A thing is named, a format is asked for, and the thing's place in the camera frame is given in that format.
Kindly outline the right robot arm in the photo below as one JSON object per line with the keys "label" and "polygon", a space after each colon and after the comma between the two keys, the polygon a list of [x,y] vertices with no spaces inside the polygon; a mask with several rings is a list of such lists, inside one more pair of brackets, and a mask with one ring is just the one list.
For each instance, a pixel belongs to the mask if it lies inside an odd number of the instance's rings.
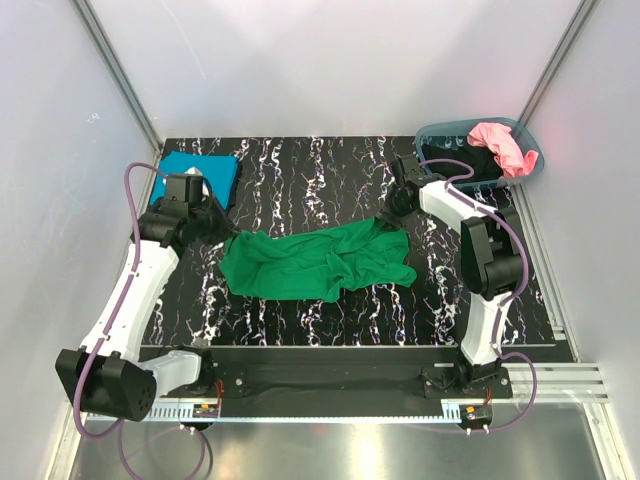
{"label": "right robot arm", "polygon": [[513,208],[499,210],[471,199],[453,179],[427,173],[413,156],[397,158],[391,170],[395,184],[379,218],[400,227],[404,218],[423,212],[453,229],[460,238],[462,282],[471,292],[456,362],[438,377],[427,378],[427,385],[476,396],[499,379],[506,358],[501,342],[507,314],[529,279],[519,214]]}

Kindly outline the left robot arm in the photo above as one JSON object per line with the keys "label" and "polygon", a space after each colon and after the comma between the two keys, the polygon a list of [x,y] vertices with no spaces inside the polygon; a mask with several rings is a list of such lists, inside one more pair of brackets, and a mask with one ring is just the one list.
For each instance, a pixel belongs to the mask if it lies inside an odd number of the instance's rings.
{"label": "left robot arm", "polygon": [[83,414],[141,421],[163,395],[184,386],[203,396],[215,386],[216,372],[194,347],[147,361],[140,351],[181,257],[195,244],[217,246],[237,230],[198,171],[168,175],[163,196],[133,219],[127,260],[104,310],[80,346],[61,350],[55,362],[76,422]]}

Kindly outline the green t-shirt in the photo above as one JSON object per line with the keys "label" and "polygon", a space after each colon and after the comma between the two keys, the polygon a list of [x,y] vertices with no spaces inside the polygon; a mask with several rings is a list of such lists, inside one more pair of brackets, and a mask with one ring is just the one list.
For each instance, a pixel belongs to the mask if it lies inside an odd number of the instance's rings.
{"label": "green t-shirt", "polygon": [[279,238],[243,231],[226,243],[219,269],[234,295],[336,302],[344,290],[411,286],[408,254],[407,234],[372,217]]}

